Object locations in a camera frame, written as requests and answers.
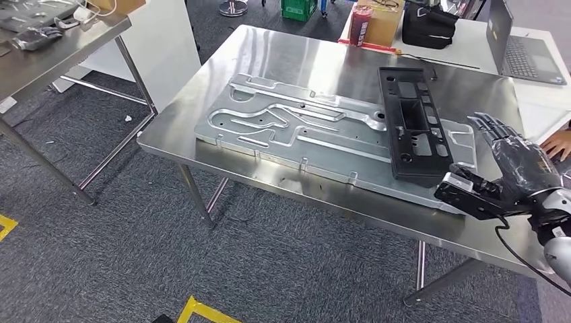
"cardboard box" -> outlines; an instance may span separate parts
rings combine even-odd
[[[115,12],[127,15],[133,10],[146,4],[145,0],[116,0],[117,9]],[[89,0],[90,3],[98,6],[101,10],[112,10],[115,5],[115,0]]]
[[[404,0],[359,0],[357,4],[368,5],[374,10],[367,26],[365,42],[390,47],[401,22]]]

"yellow floor marking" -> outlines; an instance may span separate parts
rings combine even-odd
[[[2,239],[6,238],[10,231],[12,231],[18,225],[18,223],[0,214],[0,225],[4,227],[2,230],[0,230],[0,241],[2,241]]]
[[[187,323],[193,313],[215,323],[241,323],[240,321],[235,320],[213,308],[199,303],[193,296],[189,298],[189,301],[184,306],[184,309],[182,310],[182,313],[180,313],[180,317],[176,323]]]

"laptop screen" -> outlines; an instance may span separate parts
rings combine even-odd
[[[490,1],[490,18],[488,18],[488,28],[486,29],[485,37],[488,40],[498,74],[502,73],[504,66],[504,56],[513,21],[512,14],[505,0]]]

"green crate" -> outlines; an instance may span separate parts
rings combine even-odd
[[[281,16],[306,22],[317,8],[317,0],[281,0]]]

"laptop keyboard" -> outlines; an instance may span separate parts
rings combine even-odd
[[[527,51],[518,38],[510,37],[506,47],[506,62],[514,76],[538,78],[534,66],[527,61]]]

